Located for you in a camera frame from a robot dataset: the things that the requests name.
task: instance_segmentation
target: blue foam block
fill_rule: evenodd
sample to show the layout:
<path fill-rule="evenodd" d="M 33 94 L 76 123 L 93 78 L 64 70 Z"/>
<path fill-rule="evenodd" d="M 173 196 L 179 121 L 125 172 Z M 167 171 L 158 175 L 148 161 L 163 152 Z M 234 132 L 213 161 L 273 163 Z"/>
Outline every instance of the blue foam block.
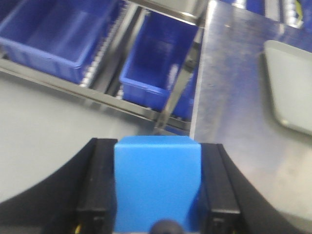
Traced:
<path fill-rule="evenodd" d="M 201 147 L 187 136 L 130 136 L 115 145 L 116 232 L 147 232 L 158 220 L 198 231 Z"/>

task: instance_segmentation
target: white tray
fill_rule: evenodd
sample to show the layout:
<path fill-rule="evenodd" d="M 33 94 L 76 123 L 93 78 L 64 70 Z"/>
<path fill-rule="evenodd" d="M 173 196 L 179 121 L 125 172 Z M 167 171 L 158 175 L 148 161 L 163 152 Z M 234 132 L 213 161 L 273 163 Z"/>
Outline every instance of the white tray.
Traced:
<path fill-rule="evenodd" d="M 274 40 L 264 50 L 277 120 L 312 135 L 312 53 Z"/>

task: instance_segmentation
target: blue storage bin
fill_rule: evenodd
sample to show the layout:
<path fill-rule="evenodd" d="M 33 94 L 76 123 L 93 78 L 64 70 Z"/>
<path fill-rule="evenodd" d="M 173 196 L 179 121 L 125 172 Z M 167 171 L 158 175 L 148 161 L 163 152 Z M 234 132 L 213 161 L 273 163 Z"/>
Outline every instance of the blue storage bin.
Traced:
<path fill-rule="evenodd" d="M 196 26 L 150 13 L 120 75 L 123 99 L 161 111 L 196 32 Z M 191 117 L 195 84 L 196 76 L 193 76 L 173 112 L 174 115 Z"/>
<path fill-rule="evenodd" d="M 0 24 L 20 0 L 0 0 Z"/>
<path fill-rule="evenodd" d="M 304 29 L 312 33 L 312 2 L 311 0 L 301 0 Z"/>
<path fill-rule="evenodd" d="M 23 0 L 0 26 L 0 43 L 17 63 L 80 83 L 119 0 Z"/>
<path fill-rule="evenodd" d="M 229 4 L 237 2 L 236 0 L 221 0 L 221 1 Z M 264 0 L 246 0 L 246 9 L 259 15 L 264 15 L 265 13 Z"/>

